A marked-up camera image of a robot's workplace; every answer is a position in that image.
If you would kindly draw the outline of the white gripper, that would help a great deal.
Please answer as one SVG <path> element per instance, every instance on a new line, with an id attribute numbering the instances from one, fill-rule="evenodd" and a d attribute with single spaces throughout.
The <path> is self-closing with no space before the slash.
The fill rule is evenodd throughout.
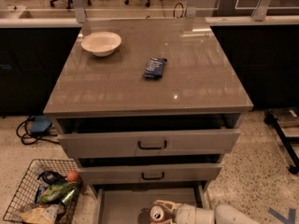
<path id="1" fill-rule="evenodd" d="M 214 212 L 209 209 L 198 208 L 189 204 L 174 203 L 164 200 L 156 200 L 152 209 L 156 213 L 173 213 L 177 224 L 215 224 Z M 175 224 L 173 218 L 150 220 L 150 224 Z"/>

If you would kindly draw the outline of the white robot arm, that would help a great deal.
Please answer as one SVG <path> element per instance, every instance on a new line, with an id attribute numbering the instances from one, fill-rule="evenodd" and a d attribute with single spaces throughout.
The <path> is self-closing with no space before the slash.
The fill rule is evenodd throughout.
<path id="1" fill-rule="evenodd" d="M 157 200 L 149 210 L 150 224 L 260 224 L 231 205 L 215 210 L 186 203 Z"/>

